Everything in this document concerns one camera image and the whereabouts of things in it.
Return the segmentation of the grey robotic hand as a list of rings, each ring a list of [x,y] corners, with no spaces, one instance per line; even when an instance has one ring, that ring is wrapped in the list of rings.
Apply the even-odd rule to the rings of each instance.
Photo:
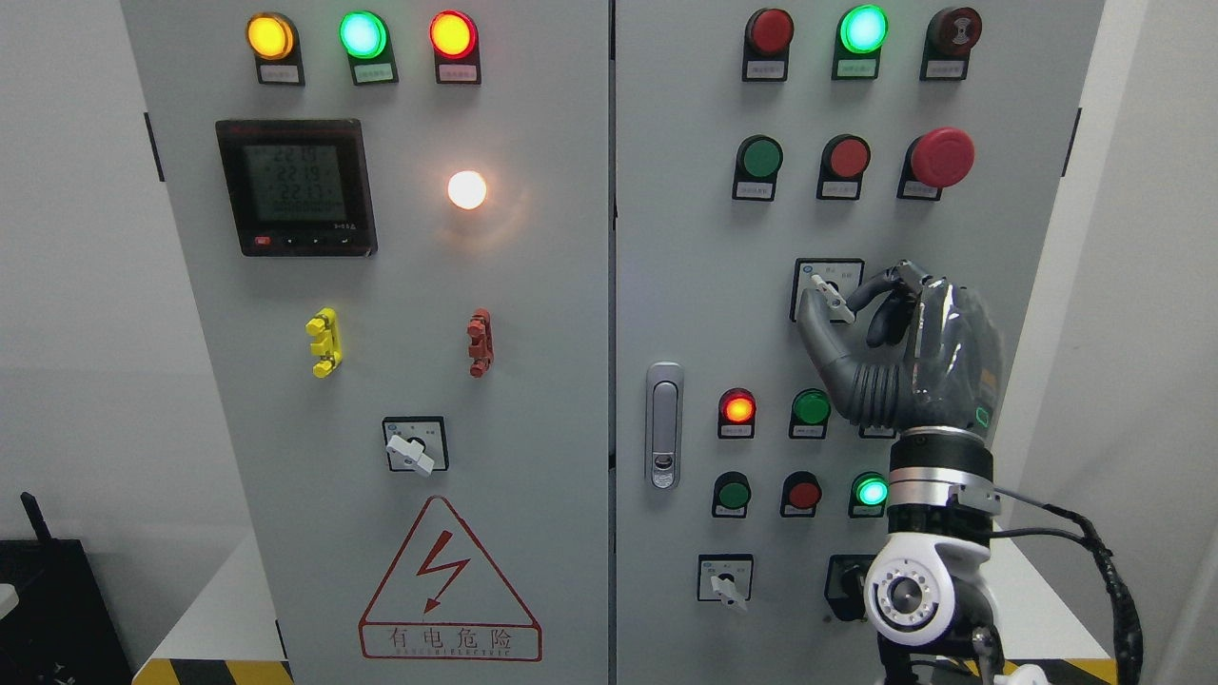
[[[836,411],[853,425],[899,433],[945,427],[985,439],[999,403],[1002,342],[967,286],[903,260],[845,300],[854,314],[883,296],[868,325],[870,347],[905,342],[900,364],[865,363],[845,346],[827,303],[804,290],[797,332]]]

